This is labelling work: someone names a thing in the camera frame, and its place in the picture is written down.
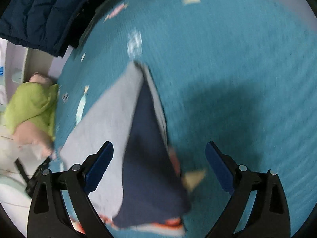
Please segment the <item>navy and grey sweatshirt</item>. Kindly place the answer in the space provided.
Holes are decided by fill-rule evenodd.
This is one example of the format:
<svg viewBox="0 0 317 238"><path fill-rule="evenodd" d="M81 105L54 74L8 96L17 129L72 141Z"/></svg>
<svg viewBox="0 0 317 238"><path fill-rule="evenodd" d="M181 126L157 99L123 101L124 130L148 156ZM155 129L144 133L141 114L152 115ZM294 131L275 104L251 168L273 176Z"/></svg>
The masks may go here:
<svg viewBox="0 0 317 238"><path fill-rule="evenodd" d="M113 158L89 199L103 221L120 229L182 237L191 204L168 152L165 117L149 69L130 62L69 134L60 155L83 163L104 142Z"/></svg>

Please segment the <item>teal candy-print bed sheet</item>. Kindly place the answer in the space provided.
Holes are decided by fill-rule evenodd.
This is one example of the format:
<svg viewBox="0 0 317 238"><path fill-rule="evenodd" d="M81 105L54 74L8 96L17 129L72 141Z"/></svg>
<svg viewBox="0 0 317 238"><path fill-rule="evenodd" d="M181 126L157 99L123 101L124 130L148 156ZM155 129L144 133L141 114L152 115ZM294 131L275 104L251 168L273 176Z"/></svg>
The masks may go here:
<svg viewBox="0 0 317 238"><path fill-rule="evenodd" d="M58 79L55 147L124 71L132 35L186 170L220 150L251 170L277 171L291 234L316 204L316 33L275 0L112 0Z"/></svg>

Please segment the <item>dark blue puffer jacket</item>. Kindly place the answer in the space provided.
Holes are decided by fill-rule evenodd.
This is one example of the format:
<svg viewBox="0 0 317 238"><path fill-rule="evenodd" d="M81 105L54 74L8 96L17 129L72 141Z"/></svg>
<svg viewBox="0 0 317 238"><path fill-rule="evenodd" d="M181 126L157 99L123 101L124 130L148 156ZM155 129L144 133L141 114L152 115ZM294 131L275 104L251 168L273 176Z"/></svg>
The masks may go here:
<svg viewBox="0 0 317 238"><path fill-rule="evenodd" d="M77 48L81 36L106 0L1 0L1 38L64 56Z"/></svg>

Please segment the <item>white bed frame edge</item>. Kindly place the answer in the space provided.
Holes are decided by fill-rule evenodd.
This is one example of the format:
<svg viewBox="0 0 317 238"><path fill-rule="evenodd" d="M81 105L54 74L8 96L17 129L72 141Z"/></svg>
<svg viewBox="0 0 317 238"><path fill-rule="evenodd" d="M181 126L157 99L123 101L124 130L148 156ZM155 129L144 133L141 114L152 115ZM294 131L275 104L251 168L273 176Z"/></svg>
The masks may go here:
<svg viewBox="0 0 317 238"><path fill-rule="evenodd" d="M55 80L59 78L64 68L64 65L66 64L72 51L73 51L73 48L71 46L68 46L66 53L64 54L63 57L53 58L51 66L48 71L48 76L50 78Z"/></svg>

